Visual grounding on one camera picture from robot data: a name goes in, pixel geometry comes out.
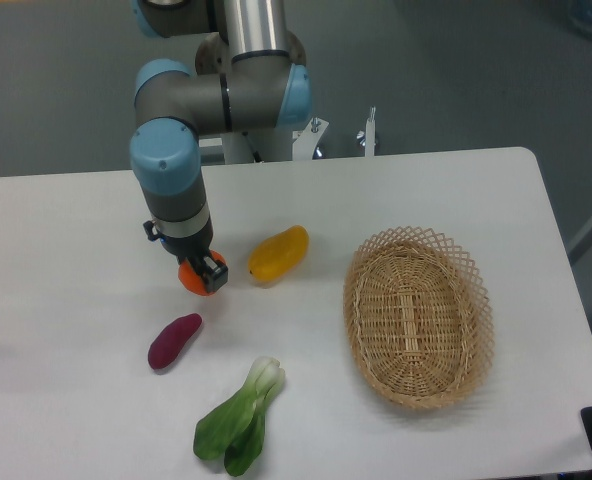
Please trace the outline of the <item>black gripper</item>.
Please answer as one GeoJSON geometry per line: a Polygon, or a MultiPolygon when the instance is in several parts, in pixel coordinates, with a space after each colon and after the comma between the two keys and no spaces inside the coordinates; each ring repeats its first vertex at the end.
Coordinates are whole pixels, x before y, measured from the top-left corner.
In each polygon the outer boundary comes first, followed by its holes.
{"type": "Polygon", "coordinates": [[[143,228],[150,241],[160,241],[163,248],[177,258],[178,265],[189,262],[194,273],[190,291],[218,291],[227,283],[229,270],[224,257],[210,250],[213,239],[210,220],[197,233],[179,238],[160,232],[151,220],[146,221],[143,228]]]}

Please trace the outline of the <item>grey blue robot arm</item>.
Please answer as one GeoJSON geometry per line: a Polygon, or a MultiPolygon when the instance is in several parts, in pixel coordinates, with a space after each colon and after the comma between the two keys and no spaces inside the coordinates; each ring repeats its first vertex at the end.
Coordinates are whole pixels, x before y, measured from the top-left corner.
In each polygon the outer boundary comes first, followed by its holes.
{"type": "Polygon", "coordinates": [[[281,1],[134,1],[141,31],[171,38],[213,33],[228,49],[213,73],[170,59],[138,72],[130,165],[151,218],[151,241],[187,265],[207,294],[228,280],[210,249],[213,227],[201,170],[205,135],[296,126],[308,119],[311,85],[290,56],[281,1]]]}

